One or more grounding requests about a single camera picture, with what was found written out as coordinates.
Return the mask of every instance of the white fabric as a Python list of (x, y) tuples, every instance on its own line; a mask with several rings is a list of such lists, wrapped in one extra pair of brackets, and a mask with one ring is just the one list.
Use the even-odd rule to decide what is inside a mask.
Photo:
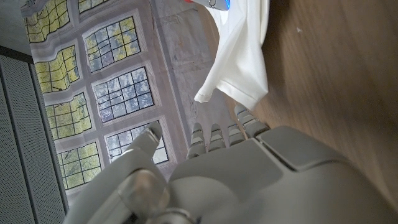
[(261, 46), (266, 36), (269, 0), (231, 0), (229, 11), (207, 7), (220, 41), (213, 67), (195, 100), (207, 102), (215, 88), (253, 110), (268, 93)]

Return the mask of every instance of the window pane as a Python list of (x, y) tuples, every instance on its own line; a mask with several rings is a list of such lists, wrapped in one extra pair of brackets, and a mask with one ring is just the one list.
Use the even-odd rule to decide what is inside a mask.
[(131, 132), (126, 131), (123, 133), (118, 134), (119, 140), (120, 140), (120, 145), (125, 146), (130, 143), (132, 143), (132, 137), (131, 137)]
[(94, 86), (103, 123), (154, 105), (146, 78), (142, 67)]
[(155, 164), (158, 164), (167, 161), (169, 158), (167, 157), (165, 148), (162, 148), (155, 151), (152, 159), (154, 160)]
[(101, 172), (101, 168), (97, 167), (95, 169), (83, 171), (83, 177), (85, 178), (85, 182), (89, 182), (94, 177)]
[(67, 183), (68, 183), (69, 189), (79, 186), (81, 184), (84, 184), (83, 174), (80, 172), (80, 173), (77, 173), (77, 174), (67, 177)]
[(95, 31), (85, 44), (91, 72), (141, 51), (132, 17)]
[(97, 155), (82, 159), (80, 162), (82, 170), (88, 170), (100, 166), (100, 159)]
[(118, 136), (114, 135), (106, 138), (106, 144), (108, 146), (108, 149), (115, 149), (117, 147), (120, 147)]
[[(130, 143), (132, 143), (133, 140), (142, 132), (142, 130), (144, 130), (144, 127), (147, 125), (148, 124), (144, 124), (142, 126), (138, 126), (128, 131), (117, 133), (114, 136), (106, 138), (105, 141), (108, 142), (107, 147), (108, 147), (109, 160), (113, 162), (116, 158), (118, 158), (122, 154), (122, 152), (124, 152), (128, 148)], [(159, 145), (152, 159), (155, 164), (169, 160), (163, 138), (159, 140)]]
[(68, 151), (68, 152), (63, 152), (61, 155), (62, 155), (62, 159), (63, 159), (63, 163), (64, 164), (79, 160), (79, 157), (78, 157), (76, 149)]
[(71, 101), (47, 106), (46, 111), (53, 115), (49, 117), (49, 124), (54, 140), (73, 136), (91, 128), (84, 93), (76, 95)]
[(62, 161), (63, 159), (64, 165), (60, 165), (60, 170), (66, 190), (89, 182), (101, 171), (100, 158), (95, 142), (60, 153), (57, 156), (58, 160)]
[(24, 21), (29, 42), (43, 42), (49, 33), (69, 22), (67, 0), (49, 0), (40, 12)]
[(76, 174), (77, 172), (81, 171), (80, 163), (79, 161), (76, 162), (71, 162), (69, 164), (63, 165), (63, 168), (65, 169), (65, 175), (69, 176), (72, 174)]
[(80, 159), (95, 155), (98, 153), (96, 143), (88, 144), (78, 149)]

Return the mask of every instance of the wooden table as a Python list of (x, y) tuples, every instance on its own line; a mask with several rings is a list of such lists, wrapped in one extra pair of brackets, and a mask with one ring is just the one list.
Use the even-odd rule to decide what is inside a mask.
[[(218, 33), (199, 7), (215, 56)], [(398, 1), (271, 0), (269, 93), (254, 110), (346, 157), (398, 210)], [(226, 96), (230, 113), (235, 101)]]

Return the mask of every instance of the gray panel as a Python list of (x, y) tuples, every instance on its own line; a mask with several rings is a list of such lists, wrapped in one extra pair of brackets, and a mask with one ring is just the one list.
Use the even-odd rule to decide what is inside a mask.
[(307, 170), (324, 162), (346, 162), (346, 159), (332, 148), (290, 127), (274, 128), (256, 138), (277, 157), (298, 171)]
[(0, 223), (34, 223), (2, 84), (0, 85), (0, 145)]
[(28, 64), (0, 60), (37, 221), (61, 223), (65, 211)]
[(50, 130), (50, 125), (49, 125), (49, 120), (47, 119), (47, 112), (45, 110), (45, 105), (44, 105), (44, 97), (42, 94), (42, 90), (40, 88), (40, 83), (39, 80), (37, 79), (37, 74), (36, 74), (36, 68), (34, 65), (29, 65), (30, 70), (31, 70), (31, 75), (32, 75), (32, 79), (33, 79), (33, 84), (35, 86), (35, 93), (36, 93), (36, 99), (37, 102), (39, 104), (39, 109), (40, 109), (40, 114), (42, 115), (42, 121), (43, 121), (43, 125), (44, 125), (44, 131), (47, 137), (47, 144), (49, 146), (50, 149), (50, 155), (52, 157), (53, 160), (53, 166), (55, 169), (55, 176), (58, 180), (58, 187), (61, 193), (61, 197), (63, 200), (63, 208), (65, 211), (67, 211), (69, 209), (68, 207), (68, 199), (67, 199), (67, 195), (65, 192), (65, 188), (63, 187), (63, 180), (62, 180), (62, 174), (61, 174), (61, 170), (60, 170), (60, 164), (58, 162), (58, 157), (57, 157), (57, 150), (55, 148), (55, 143), (52, 137), (52, 132)]
[(282, 178), (280, 168), (249, 139), (229, 149), (217, 149), (178, 165), (169, 182), (184, 177), (207, 177), (220, 181), (245, 200)]

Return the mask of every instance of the white shirt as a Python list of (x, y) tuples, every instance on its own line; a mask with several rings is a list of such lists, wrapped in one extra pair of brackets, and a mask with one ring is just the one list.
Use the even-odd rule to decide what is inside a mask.
[(268, 93), (261, 46), (269, 0), (231, 0), (229, 11), (207, 7), (220, 34), (215, 62), (195, 100), (207, 102), (215, 88), (250, 110)]

